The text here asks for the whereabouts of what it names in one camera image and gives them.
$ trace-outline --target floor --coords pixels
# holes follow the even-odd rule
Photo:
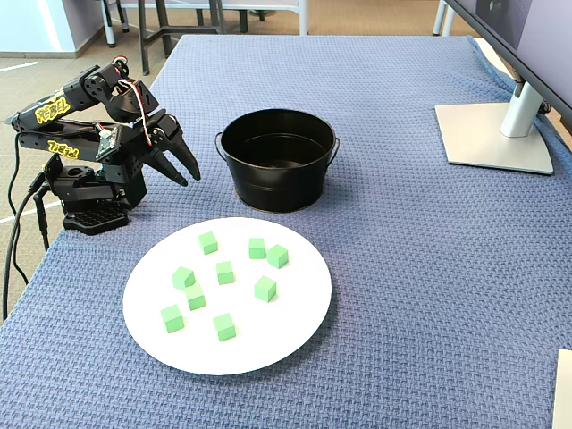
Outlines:
[[[438,0],[311,0],[310,1],[310,34],[338,34],[338,35],[430,35],[433,30],[433,20]],[[149,10],[148,27],[156,28],[155,11]],[[151,73],[141,75],[141,62],[139,56],[138,27],[136,11],[129,10],[129,33],[121,33],[119,22],[116,21],[115,35],[117,47],[110,49],[105,43],[103,35],[84,53],[81,58],[68,59],[22,59],[0,58],[0,93],[3,102],[0,104],[0,118],[12,116],[17,110],[23,109],[27,104],[40,99],[60,88],[65,82],[73,79],[79,72],[88,67],[109,63],[115,55],[127,55],[130,58],[130,75],[142,79],[148,86],[164,64],[161,44],[156,43],[149,48],[149,63]],[[194,11],[178,9],[170,11],[169,18],[173,24],[195,24],[197,22]],[[230,33],[239,33],[238,12],[225,13],[227,30]],[[257,17],[248,17],[248,34],[298,34],[298,16],[290,12],[270,12],[266,20],[260,22]],[[452,35],[460,36],[470,34],[476,36],[472,29],[459,17],[455,21]],[[34,63],[33,65],[3,71],[2,69]],[[95,120],[106,118],[105,109],[101,105],[78,113],[72,117]],[[559,123],[557,113],[551,114],[551,119],[559,128],[560,133],[572,147],[572,138],[564,131]],[[0,266],[4,267],[6,243],[8,241],[12,222],[10,207],[6,203],[5,195],[8,182],[13,173],[14,133],[11,127],[0,125]],[[20,204],[29,183],[41,170],[42,164],[49,158],[47,152],[23,149],[21,151],[21,167],[18,180],[13,190],[13,201]],[[81,164],[66,160],[67,164]],[[46,204],[52,204],[46,210],[49,225],[50,241],[53,241],[61,228],[63,218],[62,210],[57,204],[57,198],[48,194]],[[28,203],[26,210],[34,207]],[[44,249],[38,231],[36,216],[30,213],[21,220],[21,238],[19,243],[19,264],[28,276],[38,267]],[[12,269],[9,293],[9,309],[13,307],[22,294],[25,284],[21,277]]]

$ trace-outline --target monitor base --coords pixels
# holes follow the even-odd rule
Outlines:
[[[449,163],[552,174],[551,156],[535,125],[525,137],[501,133],[508,109],[509,103],[437,105]]]

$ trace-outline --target blue tablecloth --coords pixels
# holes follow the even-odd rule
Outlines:
[[[510,89],[471,38],[183,37],[153,92],[204,179],[147,168],[129,226],[60,233],[0,332],[0,425],[550,427],[572,347],[572,156],[542,119],[551,177],[449,165],[434,111]],[[244,206],[215,152],[217,131],[268,107],[341,139],[322,198],[292,214]],[[130,337],[123,288],[159,240],[219,216],[308,238],[332,304],[275,365],[186,374]]]

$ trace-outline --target bucket handle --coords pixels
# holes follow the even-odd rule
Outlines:
[[[221,135],[221,132],[217,132],[216,136],[214,136],[214,147],[216,147],[216,152],[218,152],[218,155],[223,159],[223,161],[226,163],[226,158],[223,156],[223,154],[221,153],[221,151],[218,148],[218,137]]]
[[[336,143],[338,143],[338,146],[336,147],[335,152],[333,153],[332,157],[330,158],[330,161],[328,161],[328,165],[326,165],[325,168],[328,168],[330,164],[333,163],[333,158],[335,158],[336,155],[338,155],[338,150],[340,150],[340,139],[338,139],[337,137],[336,137]]]

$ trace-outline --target wall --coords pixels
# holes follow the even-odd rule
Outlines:
[[[63,0],[76,51],[103,26],[101,3],[95,0]]]
[[[102,26],[95,0],[0,0],[0,52],[75,52]]]

